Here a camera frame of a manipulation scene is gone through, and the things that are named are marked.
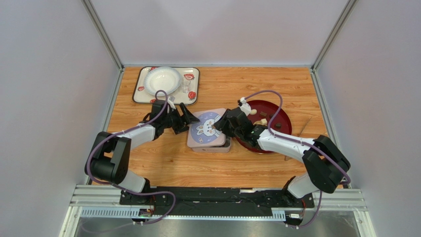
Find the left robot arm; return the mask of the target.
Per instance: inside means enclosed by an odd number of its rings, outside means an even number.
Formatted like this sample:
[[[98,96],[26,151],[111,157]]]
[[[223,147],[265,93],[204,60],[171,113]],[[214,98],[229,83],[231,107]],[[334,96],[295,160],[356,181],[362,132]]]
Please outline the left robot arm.
[[[116,133],[98,133],[84,171],[94,182],[113,185],[132,194],[142,193],[147,179],[129,170],[130,152],[158,139],[167,128],[179,134],[198,122],[200,119],[183,103],[176,108],[164,100],[156,100],[151,112],[135,127]]]

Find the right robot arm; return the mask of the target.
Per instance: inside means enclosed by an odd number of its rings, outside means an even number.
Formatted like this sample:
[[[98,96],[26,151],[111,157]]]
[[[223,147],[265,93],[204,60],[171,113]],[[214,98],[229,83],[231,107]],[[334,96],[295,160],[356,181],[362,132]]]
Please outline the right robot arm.
[[[283,188],[290,196],[302,198],[316,191],[332,194],[338,185],[350,183],[347,174],[350,162],[327,136],[300,138],[277,132],[269,125],[254,125],[240,108],[226,110],[214,127],[250,147],[279,153],[303,163],[306,172],[293,177]]]

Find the metal tongs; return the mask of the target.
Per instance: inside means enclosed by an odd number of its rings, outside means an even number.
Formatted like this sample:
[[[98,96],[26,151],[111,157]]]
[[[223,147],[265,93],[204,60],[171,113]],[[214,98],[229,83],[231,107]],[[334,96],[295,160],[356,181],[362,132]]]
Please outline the metal tongs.
[[[312,118],[313,117],[311,117],[306,123],[305,123],[305,125],[303,126],[303,128],[301,129],[301,131],[299,132],[299,134],[297,135],[298,137],[301,137],[301,135],[302,135],[302,133],[304,132],[304,130],[306,129],[306,127],[308,126],[308,124],[311,122],[311,120],[312,120]],[[288,156],[284,156],[284,161],[289,161],[289,160],[291,160],[292,158],[291,157],[288,157]]]

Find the silver tin lid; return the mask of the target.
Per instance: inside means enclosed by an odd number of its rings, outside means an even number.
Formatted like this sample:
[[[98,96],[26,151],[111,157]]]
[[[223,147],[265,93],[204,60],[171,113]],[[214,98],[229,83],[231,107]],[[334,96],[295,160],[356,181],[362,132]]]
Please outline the silver tin lid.
[[[226,136],[214,128],[214,123],[219,121],[225,112],[224,108],[194,112],[193,115],[199,122],[189,125],[187,146],[193,149],[224,145]]]

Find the square chocolate tin box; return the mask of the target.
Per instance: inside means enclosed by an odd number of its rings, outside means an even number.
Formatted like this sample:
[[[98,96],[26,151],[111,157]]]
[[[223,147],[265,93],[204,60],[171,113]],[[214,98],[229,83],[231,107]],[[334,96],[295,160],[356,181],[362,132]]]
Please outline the square chocolate tin box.
[[[192,148],[197,153],[228,153],[231,150],[231,138],[226,138],[225,143],[220,146]]]

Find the red round plate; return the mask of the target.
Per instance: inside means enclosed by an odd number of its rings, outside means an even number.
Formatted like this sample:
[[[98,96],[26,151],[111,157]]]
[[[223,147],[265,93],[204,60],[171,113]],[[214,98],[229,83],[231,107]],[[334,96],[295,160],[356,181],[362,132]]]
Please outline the red round plate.
[[[251,100],[251,101],[247,101],[247,103],[251,106],[252,109],[256,109],[257,110],[257,114],[255,115],[248,115],[248,119],[254,124],[260,124],[260,120],[263,119],[259,116],[260,112],[265,112],[267,113],[267,116],[265,117],[265,119],[267,119],[267,122],[269,123],[269,121],[272,119],[272,117],[274,116],[275,112],[277,111],[277,109],[279,108],[279,105],[276,105],[274,103],[271,103],[269,101],[264,101],[264,100]],[[276,123],[281,123],[282,127],[281,128],[276,128],[275,124]],[[288,117],[288,115],[286,114],[286,112],[284,110],[280,110],[279,113],[275,116],[274,120],[272,121],[270,127],[277,131],[277,132],[281,132],[281,133],[285,133],[288,135],[292,135],[292,123],[290,118]],[[273,153],[272,151],[264,151],[261,149],[257,149],[257,148],[253,148],[251,147],[249,144],[241,141],[239,138],[236,137],[236,140],[238,141],[238,143],[243,146],[244,148],[246,148],[247,150],[254,152],[254,153],[258,153],[258,154],[271,154]]]

